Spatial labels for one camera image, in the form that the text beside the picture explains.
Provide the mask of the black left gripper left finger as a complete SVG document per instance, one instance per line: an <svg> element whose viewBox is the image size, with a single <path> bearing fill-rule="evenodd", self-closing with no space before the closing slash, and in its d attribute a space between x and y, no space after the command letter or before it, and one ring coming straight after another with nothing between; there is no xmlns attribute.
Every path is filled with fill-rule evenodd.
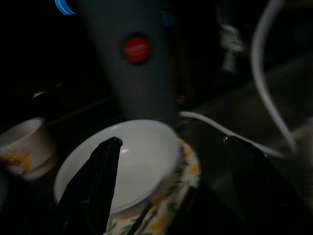
<svg viewBox="0 0 313 235"><path fill-rule="evenodd" d="M110 216L122 140L111 137L92 150L81 151L82 162L71 170L59 199L51 235L102 235Z"/></svg>

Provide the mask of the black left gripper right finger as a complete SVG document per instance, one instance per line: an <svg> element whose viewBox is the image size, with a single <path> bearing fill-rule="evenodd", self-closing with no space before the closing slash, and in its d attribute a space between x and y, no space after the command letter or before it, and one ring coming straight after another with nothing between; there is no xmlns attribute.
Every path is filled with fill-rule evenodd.
<svg viewBox="0 0 313 235"><path fill-rule="evenodd" d="M311 235L313 215L295 188L253 144L227 136L235 190L252 235Z"/></svg>

